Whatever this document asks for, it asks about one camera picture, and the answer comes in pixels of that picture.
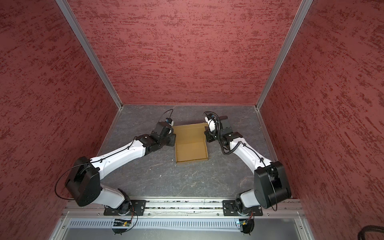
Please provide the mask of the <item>brown cardboard box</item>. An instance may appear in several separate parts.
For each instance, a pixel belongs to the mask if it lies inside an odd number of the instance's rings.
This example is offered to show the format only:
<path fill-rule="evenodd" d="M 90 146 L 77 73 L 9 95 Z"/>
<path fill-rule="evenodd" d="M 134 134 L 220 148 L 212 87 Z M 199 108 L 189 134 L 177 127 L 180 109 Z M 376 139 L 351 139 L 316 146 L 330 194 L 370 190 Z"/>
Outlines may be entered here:
<path fill-rule="evenodd" d="M 207 123 L 175 126 L 175 155 L 178 164 L 206 161 L 209 159 L 205 127 Z"/>

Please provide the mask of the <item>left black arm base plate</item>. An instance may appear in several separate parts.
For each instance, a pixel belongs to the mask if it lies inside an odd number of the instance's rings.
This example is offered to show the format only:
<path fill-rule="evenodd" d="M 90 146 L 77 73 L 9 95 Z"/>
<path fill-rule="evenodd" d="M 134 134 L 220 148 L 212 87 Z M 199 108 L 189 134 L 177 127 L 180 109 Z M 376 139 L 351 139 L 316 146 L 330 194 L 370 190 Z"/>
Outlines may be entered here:
<path fill-rule="evenodd" d="M 105 206 L 104 216 L 132 217 L 142 216 L 146 208 L 146 200 L 125 200 L 117 209 Z"/>

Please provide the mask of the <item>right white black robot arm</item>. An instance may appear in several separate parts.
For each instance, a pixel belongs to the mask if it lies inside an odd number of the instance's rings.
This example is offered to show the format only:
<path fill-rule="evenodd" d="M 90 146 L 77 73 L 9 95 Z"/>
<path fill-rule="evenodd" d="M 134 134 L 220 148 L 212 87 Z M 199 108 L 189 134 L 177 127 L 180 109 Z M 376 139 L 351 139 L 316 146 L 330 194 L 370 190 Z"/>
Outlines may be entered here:
<path fill-rule="evenodd" d="M 207 142 L 218 141 L 224 154 L 237 155 L 254 175 L 253 188 L 237 195 L 235 210 L 243 216 L 252 208 L 278 209 L 278 204 L 292 197 L 284 165 L 265 158 L 251 147 L 238 132 L 219 137 L 217 131 L 205 127 Z"/>

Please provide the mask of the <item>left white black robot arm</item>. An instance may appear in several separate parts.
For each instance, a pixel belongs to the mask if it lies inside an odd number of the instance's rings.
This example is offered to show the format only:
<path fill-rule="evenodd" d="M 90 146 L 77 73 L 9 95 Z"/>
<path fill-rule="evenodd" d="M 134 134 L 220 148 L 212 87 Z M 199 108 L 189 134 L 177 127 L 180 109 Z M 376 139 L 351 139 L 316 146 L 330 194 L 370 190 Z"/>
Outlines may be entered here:
<path fill-rule="evenodd" d="M 174 147 L 176 134 L 174 121 L 166 118 L 157 122 L 151 134 L 143 134 L 127 145 L 99 157 L 81 157 L 65 181 L 65 187 L 79 207 L 90 204 L 103 205 L 117 215 L 134 214 L 134 206 L 129 196 L 121 189 L 113 189 L 101 184 L 101 180 L 125 164 L 153 153 L 164 146 Z"/>

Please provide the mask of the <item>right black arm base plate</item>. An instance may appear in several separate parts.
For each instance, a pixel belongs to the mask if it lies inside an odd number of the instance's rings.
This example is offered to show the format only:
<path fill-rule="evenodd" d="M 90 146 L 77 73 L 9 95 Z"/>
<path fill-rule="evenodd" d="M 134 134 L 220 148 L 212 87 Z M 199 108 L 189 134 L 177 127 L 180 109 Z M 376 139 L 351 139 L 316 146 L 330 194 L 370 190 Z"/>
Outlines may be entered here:
<path fill-rule="evenodd" d="M 245 207 L 240 200 L 224 200 L 222 201 L 224 216 L 240 216 L 240 217 L 261 217 L 263 210 L 261 206 Z"/>

